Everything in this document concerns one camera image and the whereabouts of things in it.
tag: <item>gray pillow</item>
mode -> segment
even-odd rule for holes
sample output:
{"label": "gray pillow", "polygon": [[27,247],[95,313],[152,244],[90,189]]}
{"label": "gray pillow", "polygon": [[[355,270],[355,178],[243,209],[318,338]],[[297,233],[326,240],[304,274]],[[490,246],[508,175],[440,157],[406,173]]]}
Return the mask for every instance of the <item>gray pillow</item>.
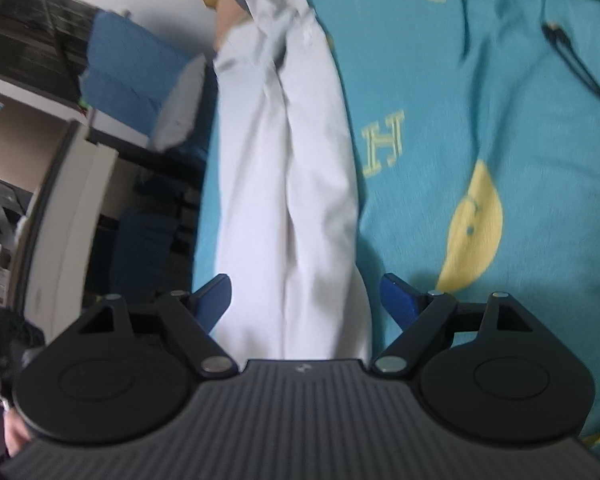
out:
{"label": "gray pillow", "polygon": [[192,133],[205,81],[205,66],[205,57],[200,55],[180,72],[155,121],[148,145],[150,150],[165,152],[181,145]]}

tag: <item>cable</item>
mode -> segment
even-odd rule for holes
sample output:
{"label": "cable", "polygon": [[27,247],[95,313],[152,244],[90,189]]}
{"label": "cable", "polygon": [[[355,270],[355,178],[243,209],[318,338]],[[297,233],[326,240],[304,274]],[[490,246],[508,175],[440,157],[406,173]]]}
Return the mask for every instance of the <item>cable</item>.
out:
{"label": "cable", "polygon": [[569,70],[580,79],[584,85],[600,98],[600,85],[593,77],[580,57],[575,53],[571,40],[564,30],[555,23],[545,23],[542,25],[542,33],[546,40],[551,44],[554,50],[567,64]]}

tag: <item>bed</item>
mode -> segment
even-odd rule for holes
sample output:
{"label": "bed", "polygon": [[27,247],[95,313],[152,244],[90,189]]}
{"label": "bed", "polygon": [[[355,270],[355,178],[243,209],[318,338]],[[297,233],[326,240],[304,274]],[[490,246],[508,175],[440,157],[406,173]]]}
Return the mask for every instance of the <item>bed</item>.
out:
{"label": "bed", "polygon": [[[507,290],[593,373],[582,436],[600,453],[600,96],[541,29],[558,24],[600,83],[600,0],[309,1],[346,96],[375,351],[400,332],[386,272],[463,301]],[[214,275],[216,141],[194,290]]]}

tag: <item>white towel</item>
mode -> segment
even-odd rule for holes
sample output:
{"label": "white towel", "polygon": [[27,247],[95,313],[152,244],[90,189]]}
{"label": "white towel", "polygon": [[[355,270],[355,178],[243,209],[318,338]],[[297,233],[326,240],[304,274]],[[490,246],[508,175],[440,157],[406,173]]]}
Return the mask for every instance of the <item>white towel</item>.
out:
{"label": "white towel", "polygon": [[235,27],[216,58],[216,271],[233,295],[212,335],[241,365],[367,361],[356,173],[325,34],[306,0],[246,1],[253,21]]}

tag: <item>blue fabric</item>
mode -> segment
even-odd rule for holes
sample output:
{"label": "blue fabric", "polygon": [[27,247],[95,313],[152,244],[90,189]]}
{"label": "blue fabric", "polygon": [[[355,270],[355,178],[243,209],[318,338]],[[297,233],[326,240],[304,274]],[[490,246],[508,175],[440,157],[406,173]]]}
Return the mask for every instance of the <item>blue fabric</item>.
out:
{"label": "blue fabric", "polygon": [[109,291],[127,303],[153,301],[164,278],[178,220],[126,209],[109,268]]}
{"label": "blue fabric", "polygon": [[[583,435],[600,432],[600,99],[541,32],[559,23],[600,82],[600,1],[310,1],[350,116],[375,350],[400,332],[385,272],[461,301],[506,290],[592,371]],[[213,275],[216,137],[194,286]]]}
{"label": "blue fabric", "polygon": [[191,60],[131,20],[104,11],[93,22],[87,58],[85,101],[145,135]]}

